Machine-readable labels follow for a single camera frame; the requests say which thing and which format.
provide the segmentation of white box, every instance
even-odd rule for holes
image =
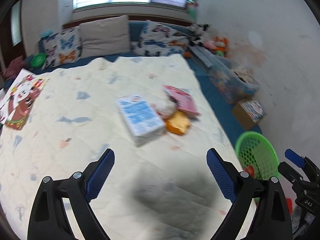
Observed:
[[[119,98],[117,104],[135,146],[140,146],[164,133],[164,121],[140,96]]]

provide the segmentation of pink snack bag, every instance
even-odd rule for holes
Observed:
[[[172,86],[164,86],[164,91],[169,95],[169,97],[177,101],[178,110],[186,112],[191,116],[200,115],[200,113],[198,113],[196,110],[196,106],[191,95]]]

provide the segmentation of silver bolt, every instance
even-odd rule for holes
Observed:
[[[247,178],[247,177],[249,177],[249,173],[247,173],[246,171],[241,171],[240,176],[243,178]]]
[[[279,181],[279,179],[277,177],[271,177],[271,181],[273,183],[277,183]]]
[[[73,177],[75,178],[75,179],[79,179],[80,177],[81,177],[81,172],[75,172],[74,174],[73,174]]]
[[[44,183],[47,183],[47,182],[49,182],[49,180],[50,180],[50,177],[47,176],[47,177],[44,177],[42,181],[43,181]]]

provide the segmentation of bedspread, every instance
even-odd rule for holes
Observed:
[[[224,199],[207,164],[214,147],[241,166],[187,62],[170,57],[97,58],[86,66],[56,69],[21,131],[0,137],[0,202],[20,239],[27,239],[32,204],[43,177],[69,178],[107,149],[115,165],[90,206],[112,240],[204,239],[215,233],[231,202]],[[116,99],[139,94],[149,103],[165,98],[163,84],[190,93],[202,114],[188,134],[167,132],[135,147]],[[70,203],[65,209],[82,239]],[[238,238],[245,236],[252,204]]]

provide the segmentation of textured blue pad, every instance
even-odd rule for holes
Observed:
[[[235,182],[224,168],[213,150],[207,152],[207,164],[212,175],[218,183],[218,186],[226,199],[232,203],[236,201],[237,195],[235,190]]]
[[[113,164],[115,164],[115,154],[112,150],[109,150],[87,181],[84,198],[88,203],[98,197],[100,190],[102,189],[102,186],[113,167]]]
[[[284,153],[284,156],[290,160],[291,162],[293,162],[297,167],[299,168],[304,168],[304,166],[306,165],[304,162],[304,159],[302,157],[300,157],[299,155],[297,155],[293,150],[291,149],[287,149]]]

